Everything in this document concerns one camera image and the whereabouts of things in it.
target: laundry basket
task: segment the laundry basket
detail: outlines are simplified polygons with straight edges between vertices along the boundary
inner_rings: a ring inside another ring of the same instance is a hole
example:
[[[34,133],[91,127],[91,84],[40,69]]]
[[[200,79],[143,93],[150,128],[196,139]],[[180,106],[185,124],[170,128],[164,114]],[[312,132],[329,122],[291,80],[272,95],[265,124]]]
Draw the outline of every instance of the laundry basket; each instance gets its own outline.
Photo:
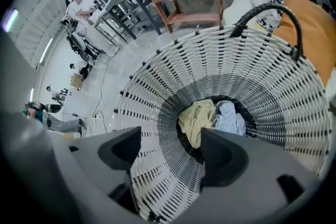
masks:
[[[294,22],[297,46],[246,27],[252,17],[273,8]],[[199,195],[204,166],[185,150],[176,129],[178,115],[197,100],[236,100],[250,115],[247,139],[282,147],[320,179],[330,166],[325,90],[303,55],[297,19],[282,5],[260,5],[236,25],[196,31],[163,46],[130,76],[120,94],[115,128],[142,127],[131,179],[146,220],[170,222]]]

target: table leg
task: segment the table leg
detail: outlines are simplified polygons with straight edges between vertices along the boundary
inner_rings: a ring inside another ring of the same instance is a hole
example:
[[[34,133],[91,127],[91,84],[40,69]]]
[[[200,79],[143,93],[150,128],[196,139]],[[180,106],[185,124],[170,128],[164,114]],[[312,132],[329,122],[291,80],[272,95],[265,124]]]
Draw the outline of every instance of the table leg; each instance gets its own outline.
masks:
[[[161,19],[163,20],[165,26],[167,27],[169,33],[171,34],[171,33],[173,32],[173,28],[172,28],[172,26],[171,26],[171,25],[169,24],[169,22],[168,22],[166,13],[165,13],[164,10],[163,10],[163,7],[162,7],[161,2],[159,2],[159,3],[154,3],[154,5],[155,5],[155,7],[156,7],[156,9],[157,9],[157,11],[158,11],[158,14],[160,14]]]
[[[125,29],[125,31],[133,38],[133,39],[137,39],[137,37],[135,36],[135,34],[133,34],[133,32],[131,31],[130,28],[127,27],[126,24],[124,24],[119,18],[117,15],[115,15],[113,13],[112,10],[109,11],[109,14],[112,16],[112,19],[115,20],[118,24],[121,25],[122,28]]]
[[[105,36],[102,31],[100,31],[97,27],[95,27],[95,29],[104,37],[106,38],[109,42],[112,43],[112,45],[116,46],[117,47],[117,44],[115,44],[112,40],[110,40],[107,36]]]
[[[157,25],[156,25],[153,17],[151,16],[151,14],[149,13],[149,11],[147,10],[146,6],[143,4],[142,0],[135,0],[135,1],[142,8],[143,12],[146,14],[147,18],[149,19],[149,21],[151,22],[152,26],[156,30],[157,34],[160,35],[161,34],[160,29],[157,27]]]
[[[119,33],[118,33],[118,31],[117,30],[115,30],[113,27],[112,27],[112,25],[110,25],[108,22],[107,22],[107,20],[105,20],[104,18],[102,18],[102,20],[107,24],[107,26],[108,27],[110,27],[121,39],[123,39],[125,42],[127,42],[126,41],[126,39],[122,36],[122,35],[120,35]]]

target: pillow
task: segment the pillow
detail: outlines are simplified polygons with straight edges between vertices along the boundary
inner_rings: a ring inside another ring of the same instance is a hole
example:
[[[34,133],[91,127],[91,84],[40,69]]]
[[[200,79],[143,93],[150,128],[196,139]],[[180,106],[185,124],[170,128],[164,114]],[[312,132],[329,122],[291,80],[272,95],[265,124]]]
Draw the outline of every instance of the pillow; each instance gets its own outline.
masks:
[[[336,61],[336,23],[321,6],[309,0],[285,0],[284,5],[295,14],[302,28],[303,53],[317,69],[327,85]],[[280,27],[273,35],[296,45],[293,22],[283,13]]]

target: basket handle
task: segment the basket handle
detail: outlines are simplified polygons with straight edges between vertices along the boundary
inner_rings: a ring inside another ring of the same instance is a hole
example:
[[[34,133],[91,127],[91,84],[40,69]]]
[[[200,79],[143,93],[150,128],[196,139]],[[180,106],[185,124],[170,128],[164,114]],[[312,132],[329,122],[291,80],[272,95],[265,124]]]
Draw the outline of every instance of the basket handle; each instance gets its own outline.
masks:
[[[296,29],[296,35],[297,35],[297,51],[295,55],[293,56],[294,50],[292,50],[290,55],[293,57],[294,61],[298,61],[300,56],[303,57],[302,29],[301,29],[298,19],[295,17],[293,12],[289,8],[283,5],[276,4],[276,3],[264,3],[264,4],[256,6],[253,9],[249,10],[239,19],[237,23],[235,23],[236,27],[232,31],[230,37],[240,37],[242,35],[243,30],[246,28],[246,24],[248,23],[248,21],[250,21],[253,17],[257,16],[258,14],[266,10],[269,10],[269,9],[281,10],[282,12],[286,13],[288,17],[294,23],[294,26]]]

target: ceiling light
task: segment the ceiling light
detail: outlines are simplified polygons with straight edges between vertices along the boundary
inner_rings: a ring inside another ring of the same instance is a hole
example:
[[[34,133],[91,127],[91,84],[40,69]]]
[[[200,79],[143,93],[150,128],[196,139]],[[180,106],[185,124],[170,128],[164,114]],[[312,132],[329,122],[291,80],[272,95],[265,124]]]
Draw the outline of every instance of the ceiling light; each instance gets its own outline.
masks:
[[[43,52],[43,54],[42,54],[42,56],[41,56],[41,59],[40,59],[40,62],[39,62],[39,63],[42,63],[42,62],[43,62],[43,60],[44,60],[44,58],[45,58],[45,56],[46,56],[46,53],[47,53],[47,51],[48,51],[48,49],[49,49],[50,44],[51,44],[52,41],[53,41],[53,38],[51,38],[51,39],[49,40],[49,42],[48,42],[46,48],[44,49],[44,52]]]
[[[29,101],[32,102],[34,98],[34,88],[32,88],[32,90],[30,91],[30,98]]]
[[[2,28],[4,29],[5,32],[9,32],[18,14],[19,12],[16,9],[12,10],[8,20],[2,25]]]

